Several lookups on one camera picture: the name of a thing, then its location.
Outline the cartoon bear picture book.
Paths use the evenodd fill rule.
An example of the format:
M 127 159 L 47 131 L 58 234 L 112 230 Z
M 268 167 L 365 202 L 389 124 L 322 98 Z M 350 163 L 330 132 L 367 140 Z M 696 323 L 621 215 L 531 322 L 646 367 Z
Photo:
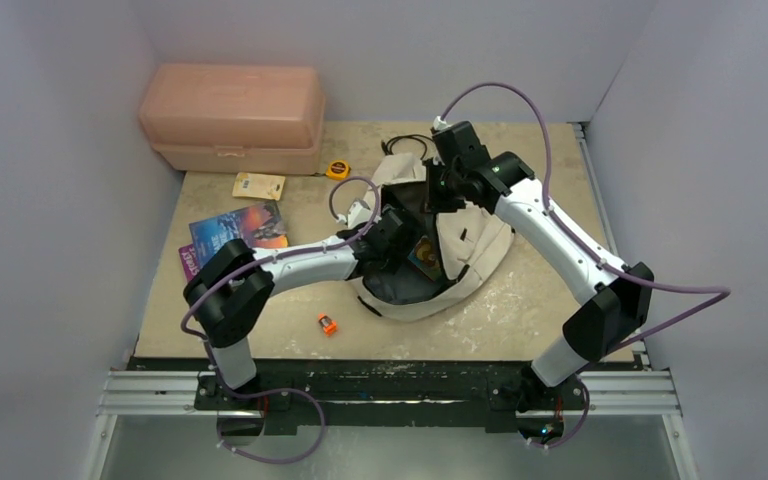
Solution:
M 419 238 L 407 260 L 415 270 L 432 282 L 439 281 L 443 276 L 439 253 L 428 236 Z

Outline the beige canvas backpack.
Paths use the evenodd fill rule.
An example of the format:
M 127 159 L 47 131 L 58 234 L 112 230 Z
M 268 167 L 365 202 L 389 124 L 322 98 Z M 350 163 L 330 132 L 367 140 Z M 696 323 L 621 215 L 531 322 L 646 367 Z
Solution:
M 351 280 L 358 301 L 379 317 L 415 322 L 462 302 L 487 282 L 513 244 L 512 228 L 473 204 L 454 213 L 427 212 L 425 179 L 424 165 L 412 153 L 384 156 L 372 175 L 384 205 L 424 221 L 443 269 L 432 282 L 406 260 L 395 272 Z

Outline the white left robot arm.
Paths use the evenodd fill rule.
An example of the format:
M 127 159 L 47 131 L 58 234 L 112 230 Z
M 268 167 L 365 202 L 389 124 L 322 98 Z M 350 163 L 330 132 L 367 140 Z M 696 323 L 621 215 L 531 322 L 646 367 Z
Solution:
M 425 232 L 422 221 L 387 206 L 360 225 L 319 242 L 277 249 L 225 243 L 184 287 L 197 332 L 221 382 L 219 395 L 232 408 L 257 399 L 256 364 L 248 336 L 268 300 L 286 291 L 329 281 L 349 281 L 395 271 Z

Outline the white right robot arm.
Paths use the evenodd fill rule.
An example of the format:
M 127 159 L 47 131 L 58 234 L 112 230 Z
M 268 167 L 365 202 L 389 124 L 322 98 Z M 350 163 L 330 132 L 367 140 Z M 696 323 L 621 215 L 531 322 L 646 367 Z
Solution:
M 561 335 L 531 363 L 521 381 L 524 399 L 544 407 L 561 383 L 610 350 L 646 320 L 653 278 L 644 263 L 633 267 L 579 228 L 553 201 L 543 183 L 512 152 L 491 156 L 472 124 L 432 125 L 437 155 L 426 166 L 426 209 L 452 213 L 473 204 L 523 236 L 560 275 L 578 310 Z

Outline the yellow tape measure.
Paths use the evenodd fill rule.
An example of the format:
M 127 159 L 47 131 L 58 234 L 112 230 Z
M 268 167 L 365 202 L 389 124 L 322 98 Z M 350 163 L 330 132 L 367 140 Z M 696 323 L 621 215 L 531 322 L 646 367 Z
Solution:
M 351 174 L 351 167 L 344 160 L 334 160 L 328 164 L 324 174 L 331 180 L 343 181 Z

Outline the orange pencil sharpener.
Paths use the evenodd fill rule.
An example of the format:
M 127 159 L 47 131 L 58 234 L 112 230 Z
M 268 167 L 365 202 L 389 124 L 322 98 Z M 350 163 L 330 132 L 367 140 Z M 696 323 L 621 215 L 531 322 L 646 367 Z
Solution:
M 337 323 L 326 314 L 320 314 L 318 316 L 317 323 L 327 337 L 332 336 L 338 331 Z

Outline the blue Jane Eyre book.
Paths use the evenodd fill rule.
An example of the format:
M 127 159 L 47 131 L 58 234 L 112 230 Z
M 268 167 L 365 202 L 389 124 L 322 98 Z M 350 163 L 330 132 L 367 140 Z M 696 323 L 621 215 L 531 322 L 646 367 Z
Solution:
M 242 239 L 251 248 L 289 245 L 278 202 L 267 200 L 189 224 L 192 245 L 200 266 L 227 242 Z

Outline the tan paper card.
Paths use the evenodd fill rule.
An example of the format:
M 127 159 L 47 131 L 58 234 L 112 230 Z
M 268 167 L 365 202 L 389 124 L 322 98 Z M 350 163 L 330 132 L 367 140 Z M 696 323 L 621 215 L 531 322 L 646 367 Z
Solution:
M 235 177 L 231 195 L 234 198 L 279 201 L 285 183 L 285 176 L 240 172 Z

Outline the pink plastic storage box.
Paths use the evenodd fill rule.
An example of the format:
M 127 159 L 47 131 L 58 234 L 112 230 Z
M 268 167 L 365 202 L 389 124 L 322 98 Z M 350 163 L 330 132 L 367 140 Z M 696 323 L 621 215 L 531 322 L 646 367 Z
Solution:
M 167 63 L 138 118 L 178 171 L 309 175 L 319 167 L 325 111 L 311 67 Z

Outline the purple paperback book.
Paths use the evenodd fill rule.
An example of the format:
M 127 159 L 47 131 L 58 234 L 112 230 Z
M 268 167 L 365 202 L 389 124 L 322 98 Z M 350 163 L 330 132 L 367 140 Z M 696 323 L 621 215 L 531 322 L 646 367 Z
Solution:
M 196 249 L 192 244 L 182 246 L 178 249 L 178 256 L 181 262 L 182 270 L 189 283 L 200 271 L 200 264 L 197 258 Z

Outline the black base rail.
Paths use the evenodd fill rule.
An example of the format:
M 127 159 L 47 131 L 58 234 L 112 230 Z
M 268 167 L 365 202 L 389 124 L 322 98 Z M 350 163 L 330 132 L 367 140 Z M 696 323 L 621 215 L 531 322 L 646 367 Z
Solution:
M 679 412 L 666 372 L 591 370 L 541 387 L 518 361 L 262 359 L 226 393 L 199 361 L 145 360 L 110 374 L 99 412 L 231 419 L 268 435 L 301 426 L 479 428 L 555 440 L 582 415 Z

